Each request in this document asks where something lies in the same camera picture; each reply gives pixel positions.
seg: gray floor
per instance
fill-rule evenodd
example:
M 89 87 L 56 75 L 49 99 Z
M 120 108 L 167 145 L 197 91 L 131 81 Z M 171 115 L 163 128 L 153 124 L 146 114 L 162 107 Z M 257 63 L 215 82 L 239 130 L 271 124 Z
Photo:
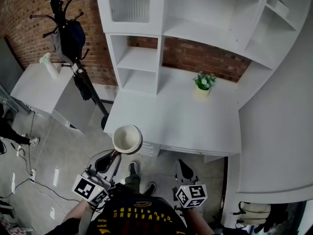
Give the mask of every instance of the gray floor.
M 33 115 L 18 113 L 13 128 L 19 134 L 30 133 Z M 100 151 L 111 149 L 110 137 L 103 133 L 100 127 L 101 114 L 96 109 L 90 121 L 90 128 L 84 135 L 54 121 L 50 134 L 45 142 L 40 160 L 36 167 L 36 181 L 54 189 L 59 195 L 68 199 L 80 198 L 71 192 L 77 174 L 81 174 L 89 159 Z M 37 163 L 39 152 L 52 118 L 45 119 L 35 115 L 32 127 L 32 136 L 39 136 L 41 142 L 36 147 L 30 148 L 31 166 Z M 15 185 L 27 179 L 25 161 L 16 156 L 16 151 L 9 142 L 2 140 L 8 149 L 5 155 L 0 156 L 0 196 L 11 193 L 13 173 Z M 174 205 L 172 190 L 176 185 L 174 178 L 174 164 L 177 159 L 183 159 L 198 174 L 206 184 L 208 199 L 203 208 L 206 221 L 213 221 L 212 215 L 217 215 L 222 195 L 224 160 L 219 159 L 207 164 L 203 157 L 185 153 L 161 151 L 157 158 L 143 155 L 122 156 L 122 163 L 115 177 L 116 182 L 128 176 L 128 165 L 132 160 L 137 160 L 141 166 L 141 192 L 150 181 L 157 184 L 156 195 L 163 197 Z M 59 170 L 57 186 L 53 186 L 55 171 Z M 21 221 L 33 227 L 33 234 L 45 234 L 60 224 L 75 205 L 74 201 L 63 200 L 49 189 L 30 181 L 18 187 L 15 194 L 6 199 L 14 208 Z

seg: white side table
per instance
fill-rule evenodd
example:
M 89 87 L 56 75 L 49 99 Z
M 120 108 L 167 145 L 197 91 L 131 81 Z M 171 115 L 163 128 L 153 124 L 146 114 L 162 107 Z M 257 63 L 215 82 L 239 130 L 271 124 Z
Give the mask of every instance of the white side table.
M 84 133 L 95 104 L 92 100 L 83 100 L 75 86 L 72 70 L 69 67 L 59 68 L 58 78 L 53 79 L 44 64 L 30 64 L 16 83 L 11 96 L 35 113 L 44 117 L 51 115 L 64 126 L 74 126 Z

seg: power strip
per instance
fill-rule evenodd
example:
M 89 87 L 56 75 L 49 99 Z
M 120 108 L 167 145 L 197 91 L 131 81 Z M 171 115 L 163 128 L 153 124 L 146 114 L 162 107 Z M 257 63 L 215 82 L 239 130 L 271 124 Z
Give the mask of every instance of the power strip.
M 31 169 L 30 181 L 34 184 L 36 182 L 36 171 Z

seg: white shelf unit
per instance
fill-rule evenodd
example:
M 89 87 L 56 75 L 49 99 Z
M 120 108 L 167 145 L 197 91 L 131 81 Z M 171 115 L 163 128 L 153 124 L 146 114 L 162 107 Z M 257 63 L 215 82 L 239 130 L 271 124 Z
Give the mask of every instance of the white shelf unit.
M 127 35 L 106 34 L 106 36 L 119 87 L 128 91 L 156 95 L 161 37 L 158 37 L 158 49 L 152 49 L 128 46 Z
M 243 56 L 272 70 L 277 69 L 291 49 L 305 21 L 311 0 L 282 0 L 290 9 L 285 17 L 265 5 Z
M 98 0 L 106 33 L 162 34 L 164 0 Z
M 260 0 L 167 0 L 163 34 L 238 52 L 261 6 Z
M 237 101 L 243 106 L 291 49 L 312 0 L 282 0 L 290 10 L 287 16 L 267 1 L 98 0 L 119 87 L 156 95 L 164 84 L 158 75 L 164 38 L 177 37 L 253 61 L 238 83 Z M 157 37 L 157 50 L 127 47 L 126 35 Z

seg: shoe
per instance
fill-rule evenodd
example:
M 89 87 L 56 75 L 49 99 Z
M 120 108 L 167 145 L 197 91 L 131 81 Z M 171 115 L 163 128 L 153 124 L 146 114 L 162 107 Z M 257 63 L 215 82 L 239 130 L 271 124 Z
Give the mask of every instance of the shoe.
M 150 182 L 145 190 L 144 195 L 153 196 L 157 190 L 157 185 L 154 182 Z
M 25 146 L 25 144 L 23 144 L 23 143 L 19 144 L 17 151 L 19 151 L 20 149 L 23 149 L 24 146 Z
M 129 175 L 137 174 L 139 175 L 139 164 L 136 161 L 131 161 L 128 167 Z
M 30 146 L 36 146 L 39 144 L 40 138 L 34 138 L 29 141 Z

